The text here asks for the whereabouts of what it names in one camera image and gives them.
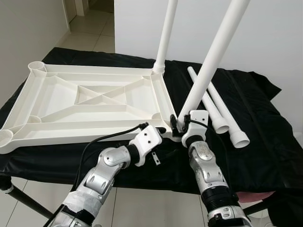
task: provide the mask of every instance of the white plastic pipe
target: white plastic pipe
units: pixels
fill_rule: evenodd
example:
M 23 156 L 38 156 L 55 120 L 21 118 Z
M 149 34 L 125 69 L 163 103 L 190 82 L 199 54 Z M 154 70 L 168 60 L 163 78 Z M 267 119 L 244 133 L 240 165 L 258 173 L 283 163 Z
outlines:
M 190 110 L 197 109 L 201 97 L 206 91 L 214 73 L 235 33 L 241 18 L 250 0 L 232 0 L 214 41 L 207 53 L 204 63 L 198 73 L 197 79 L 192 86 L 182 110 L 178 116 L 178 128 L 182 130 L 184 126 L 184 116 Z
M 235 148 L 243 148 L 249 145 L 250 140 L 247 137 L 246 133 L 243 132 L 232 116 L 231 112 L 228 110 L 221 96 L 219 95 L 217 89 L 214 87 L 213 83 L 210 82 L 208 86 L 208 91 L 213 98 L 214 103 L 218 107 L 222 116 L 227 120 L 229 124 L 229 134 L 231 136 L 232 144 Z
M 160 39 L 160 45 L 158 49 L 157 59 L 153 65 L 152 71 L 154 73 L 162 74 L 165 69 L 165 58 L 167 49 L 169 47 L 169 39 L 172 31 L 172 26 L 174 24 L 175 14 L 177 10 L 178 0 L 169 0 L 166 16 L 164 20 L 162 35 Z
M 194 71 L 193 67 L 187 68 L 188 73 L 190 74 L 191 79 L 195 82 L 197 78 L 197 74 Z M 209 116 L 212 119 L 213 128 L 218 134 L 222 134 L 228 131 L 229 125 L 227 121 L 221 116 L 220 112 L 218 111 L 217 107 L 215 106 L 214 102 L 210 98 L 207 92 L 204 93 L 202 96 L 202 102 L 209 112 Z

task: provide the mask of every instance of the tiled floor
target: tiled floor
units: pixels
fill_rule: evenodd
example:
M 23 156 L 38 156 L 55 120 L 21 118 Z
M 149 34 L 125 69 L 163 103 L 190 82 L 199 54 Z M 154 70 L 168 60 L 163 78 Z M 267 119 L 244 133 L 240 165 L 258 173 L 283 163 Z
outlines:
M 96 52 L 115 52 L 115 20 L 113 13 L 90 10 L 70 23 L 71 34 L 60 47 Z
M 71 34 L 61 47 L 115 52 L 113 13 L 91 10 L 85 17 L 76 17 L 70 27 Z M 70 185 L 20 178 L 13 178 L 13 183 L 50 211 L 56 210 L 71 188 Z M 0 204 L 1 227 L 41 227 L 46 222 L 46 218 L 3 193 L 0 193 Z M 251 218 L 255 227 L 270 222 L 265 214 L 261 212 L 263 218 Z M 207 211 L 198 195 L 113 188 L 94 224 L 102 227 L 204 227 L 207 226 Z

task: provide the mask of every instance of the pink object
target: pink object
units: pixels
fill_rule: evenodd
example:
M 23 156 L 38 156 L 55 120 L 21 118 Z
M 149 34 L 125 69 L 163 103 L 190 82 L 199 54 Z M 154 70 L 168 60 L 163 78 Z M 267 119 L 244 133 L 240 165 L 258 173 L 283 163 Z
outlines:
M 239 197 L 239 202 L 256 202 L 271 196 L 274 192 L 262 192 L 262 193 L 252 193 L 252 192 L 237 192 Z

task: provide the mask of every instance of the black cloth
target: black cloth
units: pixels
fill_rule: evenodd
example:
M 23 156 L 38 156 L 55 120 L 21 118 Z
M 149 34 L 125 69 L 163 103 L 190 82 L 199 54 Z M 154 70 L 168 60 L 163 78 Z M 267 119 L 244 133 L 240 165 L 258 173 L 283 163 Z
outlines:
M 152 68 L 154 60 L 121 54 L 83 52 L 54 48 L 43 59 L 46 64 Z M 201 64 L 166 61 L 164 80 L 178 114 L 192 86 L 187 67 L 196 71 Z M 231 185 L 234 191 L 268 192 L 303 189 L 303 150 L 293 137 L 290 124 L 280 115 L 270 100 L 280 89 L 254 72 L 218 69 L 213 83 L 239 126 L 250 138 L 250 144 L 235 149 L 229 134 L 220 135 L 227 150 Z M 7 118 L 22 85 L 0 110 L 0 125 Z M 224 150 L 209 131 L 207 142 L 216 154 L 217 163 L 227 178 Z M 126 144 L 127 141 L 101 142 L 91 152 Z M 0 174 L 29 180 L 73 183 L 85 143 L 22 147 L 0 155 Z M 161 165 L 156 166 L 151 155 L 142 167 L 131 166 L 117 176 L 115 186 L 164 189 L 199 193 L 195 176 L 188 164 L 187 149 L 169 139 L 156 148 Z M 98 154 L 85 164 L 92 168 Z

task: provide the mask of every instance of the white plastic table top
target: white plastic table top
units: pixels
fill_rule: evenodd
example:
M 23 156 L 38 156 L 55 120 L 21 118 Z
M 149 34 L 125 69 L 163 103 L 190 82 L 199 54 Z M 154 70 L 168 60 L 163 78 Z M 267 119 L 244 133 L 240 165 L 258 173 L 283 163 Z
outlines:
M 152 69 L 46 65 L 35 61 L 0 130 L 0 154 L 18 147 L 90 142 L 139 123 L 166 128 L 175 115 Z M 130 140 L 138 131 L 108 140 Z

